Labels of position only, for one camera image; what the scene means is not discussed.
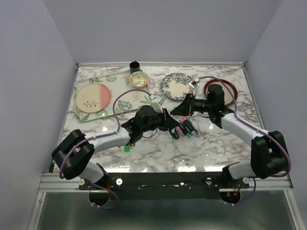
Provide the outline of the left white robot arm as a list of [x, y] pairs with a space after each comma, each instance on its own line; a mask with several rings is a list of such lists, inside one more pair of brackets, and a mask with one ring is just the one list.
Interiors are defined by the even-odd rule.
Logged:
[[147, 131], [159, 129], [167, 132], [179, 125], [165, 108], [160, 113], [151, 106], [144, 105], [133, 118], [114, 131], [96, 134], [84, 134], [79, 129], [72, 131], [53, 150], [51, 156], [59, 167], [61, 179], [70, 180], [80, 176], [89, 180], [95, 189], [102, 189], [106, 185], [105, 171], [101, 166], [90, 162], [95, 153], [134, 144]]

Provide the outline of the orange black highlighter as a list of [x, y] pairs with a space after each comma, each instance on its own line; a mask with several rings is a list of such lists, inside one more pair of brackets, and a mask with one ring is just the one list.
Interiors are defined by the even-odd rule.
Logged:
[[182, 123], [186, 126], [186, 128], [189, 130], [189, 132], [193, 132], [194, 128], [191, 125], [191, 123], [189, 122], [189, 120], [187, 118], [182, 117]]

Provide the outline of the green capped white marker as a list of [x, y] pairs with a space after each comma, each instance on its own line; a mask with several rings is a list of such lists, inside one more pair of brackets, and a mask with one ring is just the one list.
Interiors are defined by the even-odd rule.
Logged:
[[198, 129], [199, 133], [201, 133], [201, 127], [200, 127], [200, 124], [199, 124], [197, 118], [194, 117], [194, 120], [195, 120], [195, 123], [196, 123], [196, 125], [197, 125], [197, 129]]

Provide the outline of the green highlighter cap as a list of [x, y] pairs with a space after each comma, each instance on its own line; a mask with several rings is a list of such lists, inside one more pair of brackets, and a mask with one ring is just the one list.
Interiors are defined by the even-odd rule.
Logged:
[[130, 151], [130, 145], [126, 145], [126, 146], [124, 147], [124, 151], [125, 151], [125, 152], [129, 152], [129, 151]]

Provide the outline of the blue black highlighter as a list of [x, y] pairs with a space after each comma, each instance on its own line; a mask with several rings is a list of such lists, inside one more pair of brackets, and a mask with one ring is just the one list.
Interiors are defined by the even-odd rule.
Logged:
[[171, 129], [171, 130], [169, 131], [169, 133], [170, 133], [172, 139], [177, 140], [177, 139], [180, 138], [179, 134], [177, 133], [177, 131], [176, 131], [175, 129]]

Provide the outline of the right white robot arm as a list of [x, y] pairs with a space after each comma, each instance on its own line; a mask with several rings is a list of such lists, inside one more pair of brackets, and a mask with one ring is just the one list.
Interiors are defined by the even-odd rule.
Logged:
[[221, 175], [223, 186], [233, 187], [238, 179], [244, 177], [266, 179], [270, 176], [278, 176], [281, 172], [289, 173], [290, 158], [282, 133], [258, 129], [238, 117], [235, 111], [225, 106], [221, 85], [210, 85], [205, 100], [196, 99], [193, 94], [187, 94], [184, 101], [173, 109], [171, 114], [190, 116], [194, 112], [207, 113], [213, 124], [236, 135], [251, 148], [250, 160], [223, 168]]

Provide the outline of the green black highlighter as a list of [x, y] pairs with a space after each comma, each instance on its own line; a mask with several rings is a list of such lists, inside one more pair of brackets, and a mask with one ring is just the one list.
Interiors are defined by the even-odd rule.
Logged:
[[187, 129], [185, 126], [181, 125], [181, 126], [180, 126], [180, 129], [181, 129], [181, 131], [183, 132], [183, 134], [184, 134], [186, 137], [191, 138], [190, 132], [188, 131], [188, 129]]

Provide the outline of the purple translucent highlighter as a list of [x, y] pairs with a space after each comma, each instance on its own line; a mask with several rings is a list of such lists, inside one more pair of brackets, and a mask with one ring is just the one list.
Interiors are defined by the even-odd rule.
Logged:
[[183, 133], [183, 131], [181, 130], [181, 128], [178, 126], [175, 128], [176, 132], [178, 133], [178, 135], [180, 135], [181, 137], [184, 137], [185, 134]]

